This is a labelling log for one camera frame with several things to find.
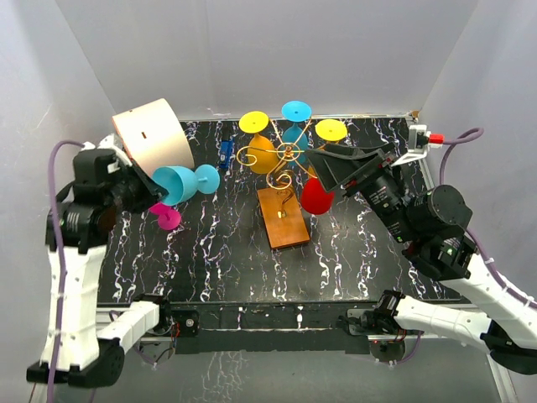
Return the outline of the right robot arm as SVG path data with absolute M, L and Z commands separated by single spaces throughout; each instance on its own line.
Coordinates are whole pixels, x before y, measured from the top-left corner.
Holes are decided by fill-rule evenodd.
M 364 332 L 434 333 L 472 345 L 513 372 L 535 374 L 536 310 L 530 300 L 515 297 L 466 236 L 472 210 L 461 193 L 439 185 L 414 195 L 393 150 L 388 144 L 370 149 L 329 144 L 305 155 L 325 191 L 361 195 L 393 239 L 405 244 L 402 254 L 419 273 L 479 310 L 431 305 L 386 290 L 371 311 L 342 321 Z

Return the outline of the pink wine glass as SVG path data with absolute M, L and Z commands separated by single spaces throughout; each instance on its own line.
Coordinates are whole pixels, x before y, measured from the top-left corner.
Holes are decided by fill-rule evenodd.
M 175 230 L 181 223 L 180 213 L 161 202 L 151 206 L 149 212 L 157 216 L 158 225 L 163 230 Z

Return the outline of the light blue wine glass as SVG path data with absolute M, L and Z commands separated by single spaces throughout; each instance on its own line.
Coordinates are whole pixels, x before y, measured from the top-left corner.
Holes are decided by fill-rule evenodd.
M 219 172 L 212 165 L 200 165 L 195 170 L 163 166 L 153 173 L 152 180 L 167 191 L 160 202 L 170 207 L 190 200 L 197 192 L 215 193 L 220 185 Z

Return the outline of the red wine glass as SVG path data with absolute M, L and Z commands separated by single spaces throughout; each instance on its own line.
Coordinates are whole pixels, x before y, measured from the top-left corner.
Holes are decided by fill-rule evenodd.
M 326 192 L 318 179 L 310 178 L 304 185 L 300 205 L 309 214 L 321 215 L 331 209 L 334 198 L 333 191 Z

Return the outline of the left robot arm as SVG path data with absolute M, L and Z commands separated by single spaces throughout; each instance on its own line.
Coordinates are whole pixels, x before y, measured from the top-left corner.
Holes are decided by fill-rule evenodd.
M 116 218 L 149 209 L 164 190 L 114 145 L 85 144 L 72 164 L 73 181 L 57 191 L 55 157 L 49 160 L 50 319 L 44 350 L 27 368 L 26 380 L 49 389 L 97 389 L 117 382 L 126 353 L 146 333 L 163 335 L 172 328 L 169 300 L 156 294 L 135 297 L 109 325 L 96 327 L 102 262 Z

